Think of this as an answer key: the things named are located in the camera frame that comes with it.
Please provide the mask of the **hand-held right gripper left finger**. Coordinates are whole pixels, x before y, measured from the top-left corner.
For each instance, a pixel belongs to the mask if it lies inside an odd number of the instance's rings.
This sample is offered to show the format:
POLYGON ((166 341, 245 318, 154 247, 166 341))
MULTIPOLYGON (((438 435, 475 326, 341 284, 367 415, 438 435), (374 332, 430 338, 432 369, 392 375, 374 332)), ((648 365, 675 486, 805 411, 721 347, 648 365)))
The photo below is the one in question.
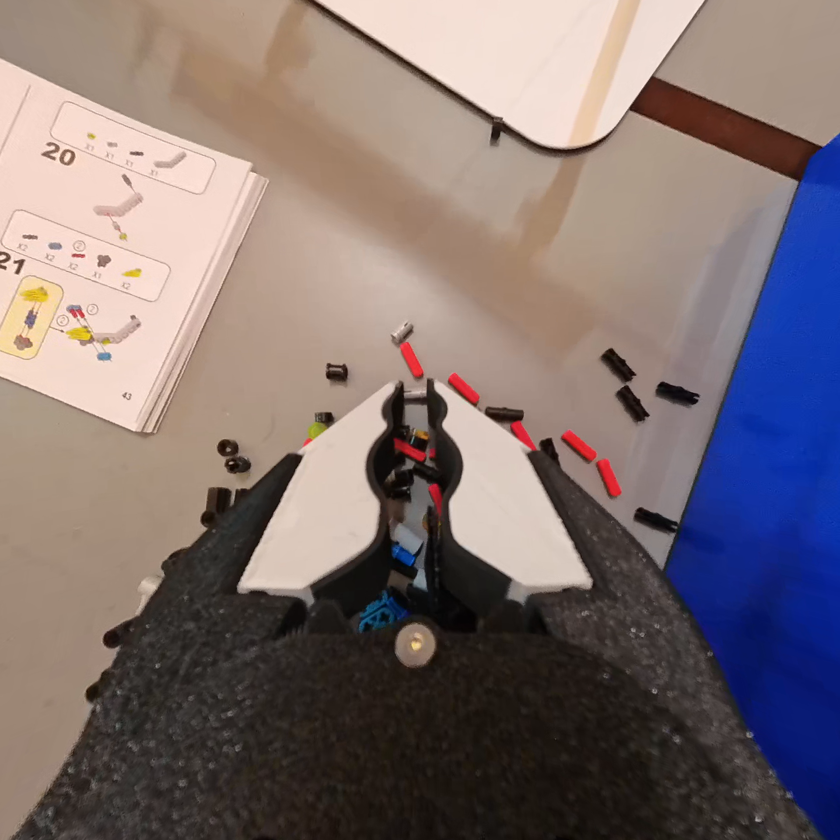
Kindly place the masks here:
POLYGON ((403 384, 389 381, 297 452, 239 594, 368 602, 385 588, 391 538, 382 484, 402 421, 403 384))

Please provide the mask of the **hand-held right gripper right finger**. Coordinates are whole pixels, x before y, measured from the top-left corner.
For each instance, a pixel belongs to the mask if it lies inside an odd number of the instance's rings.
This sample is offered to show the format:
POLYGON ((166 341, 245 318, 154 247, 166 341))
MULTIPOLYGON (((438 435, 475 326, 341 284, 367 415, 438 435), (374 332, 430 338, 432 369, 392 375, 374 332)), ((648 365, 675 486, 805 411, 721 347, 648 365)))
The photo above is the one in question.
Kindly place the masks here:
POLYGON ((467 606, 589 591, 592 575, 549 489, 559 466, 447 384, 427 380, 427 416, 443 482, 444 587, 467 606))

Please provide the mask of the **pile of small bricks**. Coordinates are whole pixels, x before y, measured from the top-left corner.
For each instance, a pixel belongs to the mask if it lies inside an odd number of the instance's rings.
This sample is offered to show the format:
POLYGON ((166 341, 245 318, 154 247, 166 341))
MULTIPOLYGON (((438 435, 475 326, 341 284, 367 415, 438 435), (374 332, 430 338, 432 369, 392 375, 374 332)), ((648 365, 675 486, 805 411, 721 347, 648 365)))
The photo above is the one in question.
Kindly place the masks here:
MULTIPOLYGON (((637 395, 630 387, 630 381, 635 377, 635 372, 628 366, 622 356, 620 356, 613 348, 605 350, 601 355, 601 361, 606 367, 618 377, 623 385, 616 391, 616 399, 622 404, 623 410, 636 423, 642 423, 649 416, 647 409, 640 402, 637 395)), ((469 383, 467 383, 462 376, 457 373, 452 373, 448 380, 448 385, 458 394, 460 394, 472 406, 477 406, 480 401, 480 395, 469 383)), ((661 381, 657 383, 655 389, 656 396, 666 400, 668 403, 694 406, 699 402, 700 395, 681 385, 661 381)), ((541 450, 544 454, 552 458, 554 461, 559 461, 557 448, 551 437, 546 437, 536 446, 525 427, 522 425, 524 412, 517 408, 510 408, 507 406, 486 406, 484 410, 486 416, 499 424, 508 424, 511 433, 521 443, 529 447, 530 450, 541 450)), ((570 447, 578 456, 583 458, 587 463, 595 462, 599 474, 602 477, 604 487, 607 494, 611 498, 618 497, 622 491, 615 476, 613 468, 609 465, 607 458, 598 458, 594 447, 587 444, 578 434, 568 429, 561 436, 563 442, 570 447)), ((244 471, 249 466, 248 460, 241 455, 238 450, 238 445, 234 440, 224 439, 217 445, 217 451, 220 455, 227 458, 225 468, 232 474, 244 471)), ((443 460, 437 457, 434 448, 430 445, 423 451, 425 454, 425 461, 418 461, 410 456, 406 449, 398 449, 398 455, 403 455, 415 466, 413 469, 406 472, 406 481, 403 481, 403 473, 398 472, 394 480, 387 480, 385 483, 385 490, 387 492, 394 492, 398 500, 407 499, 407 489, 410 487, 414 476, 420 476, 429 485, 430 497, 437 505, 440 502, 442 493, 444 491, 444 480, 438 478, 439 467, 443 460)), ((210 487, 206 495, 206 507, 200 517, 200 522, 205 529, 217 524, 221 516, 231 507, 234 507, 239 501, 248 493, 247 489, 238 489, 231 491, 225 487, 210 487)), ((677 530, 677 522, 654 513, 647 509, 639 508, 634 513, 636 520, 646 524, 652 529, 659 529, 664 532, 675 532, 677 530)), ((137 613, 141 613, 146 603, 151 598, 159 585, 157 578, 145 579, 139 588, 141 600, 137 613)), ((121 624, 109 629, 102 637, 102 644, 105 648, 118 648, 127 638, 130 630, 134 625, 134 618, 130 618, 121 624)))

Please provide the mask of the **instruction booklet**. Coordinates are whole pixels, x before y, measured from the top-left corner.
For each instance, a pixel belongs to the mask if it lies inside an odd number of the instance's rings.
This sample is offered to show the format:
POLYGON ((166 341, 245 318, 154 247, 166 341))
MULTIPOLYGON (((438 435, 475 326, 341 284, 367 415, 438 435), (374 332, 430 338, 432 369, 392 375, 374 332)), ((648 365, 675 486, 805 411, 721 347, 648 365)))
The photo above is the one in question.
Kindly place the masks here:
POLYGON ((157 431, 268 180, 5 60, 1 376, 157 431))

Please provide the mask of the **blue plastic bin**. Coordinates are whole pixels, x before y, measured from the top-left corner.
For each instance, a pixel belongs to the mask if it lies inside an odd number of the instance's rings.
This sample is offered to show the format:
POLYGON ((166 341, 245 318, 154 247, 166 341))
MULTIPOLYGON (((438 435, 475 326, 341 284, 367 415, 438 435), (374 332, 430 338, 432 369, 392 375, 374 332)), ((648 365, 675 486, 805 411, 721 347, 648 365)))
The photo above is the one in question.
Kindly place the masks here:
POLYGON ((666 573, 748 728, 839 832, 839 138, 811 158, 666 573))

